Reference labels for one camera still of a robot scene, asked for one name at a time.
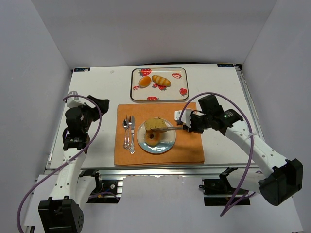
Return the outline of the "metal tongs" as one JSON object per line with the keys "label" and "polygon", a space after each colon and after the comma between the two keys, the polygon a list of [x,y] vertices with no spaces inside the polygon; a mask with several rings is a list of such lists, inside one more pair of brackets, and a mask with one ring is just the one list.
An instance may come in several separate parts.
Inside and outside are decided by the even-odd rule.
{"label": "metal tongs", "polygon": [[184,131],[188,131],[188,126],[183,125],[181,127],[164,127],[164,128],[157,128],[155,129],[155,131],[158,132],[167,132],[167,131],[178,131],[178,130],[184,130]]}

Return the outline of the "brown bread slice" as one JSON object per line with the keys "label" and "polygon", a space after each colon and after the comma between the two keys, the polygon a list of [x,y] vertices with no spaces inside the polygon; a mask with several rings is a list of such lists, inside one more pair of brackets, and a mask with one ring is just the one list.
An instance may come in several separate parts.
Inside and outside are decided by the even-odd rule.
{"label": "brown bread slice", "polygon": [[146,132],[164,133],[167,131],[167,125],[162,118],[150,118],[144,122]]}

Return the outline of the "glazed bagel donut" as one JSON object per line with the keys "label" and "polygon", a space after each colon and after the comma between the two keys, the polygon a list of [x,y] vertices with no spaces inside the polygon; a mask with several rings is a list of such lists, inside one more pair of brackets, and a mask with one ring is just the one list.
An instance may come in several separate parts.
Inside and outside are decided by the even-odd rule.
{"label": "glazed bagel donut", "polygon": [[146,132],[144,141],[149,146],[156,146],[161,140],[161,134],[159,132]]}

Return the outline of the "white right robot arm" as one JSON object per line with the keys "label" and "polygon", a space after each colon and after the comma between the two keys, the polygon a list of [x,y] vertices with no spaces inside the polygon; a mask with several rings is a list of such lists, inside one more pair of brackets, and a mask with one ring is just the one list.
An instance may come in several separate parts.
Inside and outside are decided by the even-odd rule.
{"label": "white right robot arm", "polygon": [[219,177],[226,190],[240,187],[261,194],[273,206],[278,206],[302,188],[303,165],[289,160],[276,152],[260,137],[251,133],[250,127],[233,109],[195,114],[185,109],[176,120],[182,122],[184,130],[203,133],[212,128],[233,141],[251,161],[259,167],[258,172],[229,167]]}

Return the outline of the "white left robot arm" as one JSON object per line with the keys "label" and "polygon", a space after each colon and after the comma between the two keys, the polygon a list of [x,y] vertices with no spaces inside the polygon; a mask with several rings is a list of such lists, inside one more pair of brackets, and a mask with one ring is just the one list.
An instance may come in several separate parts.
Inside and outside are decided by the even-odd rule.
{"label": "white left robot arm", "polygon": [[88,135],[92,122],[101,122],[108,112],[109,100],[97,99],[91,95],[80,102],[81,96],[71,92],[66,99],[67,127],[63,131],[63,163],[47,200],[38,206],[39,216],[46,233],[79,233],[84,224],[83,206],[99,183],[92,176],[80,177],[80,170],[93,138]]}

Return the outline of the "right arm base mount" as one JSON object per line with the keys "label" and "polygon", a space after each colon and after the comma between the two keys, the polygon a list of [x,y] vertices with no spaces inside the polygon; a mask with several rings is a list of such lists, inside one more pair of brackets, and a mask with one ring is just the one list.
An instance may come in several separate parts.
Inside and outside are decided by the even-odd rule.
{"label": "right arm base mount", "polygon": [[201,182],[198,189],[203,193],[205,206],[226,206],[235,188],[226,181],[226,177],[233,171],[244,172],[244,168],[237,166],[202,166],[198,174]]}

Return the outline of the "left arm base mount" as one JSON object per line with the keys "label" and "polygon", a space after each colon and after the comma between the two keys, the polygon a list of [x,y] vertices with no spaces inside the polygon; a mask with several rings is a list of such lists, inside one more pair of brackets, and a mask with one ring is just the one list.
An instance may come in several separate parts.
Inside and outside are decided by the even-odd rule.
{"label": "left arm base mount", "polygon": [[80,178],[92,177],[95,180],[95,188],[90,193],[87,203],[117,204],[121,198],[123,181],[116,178],[106,178],[99,170],[83,170]]}

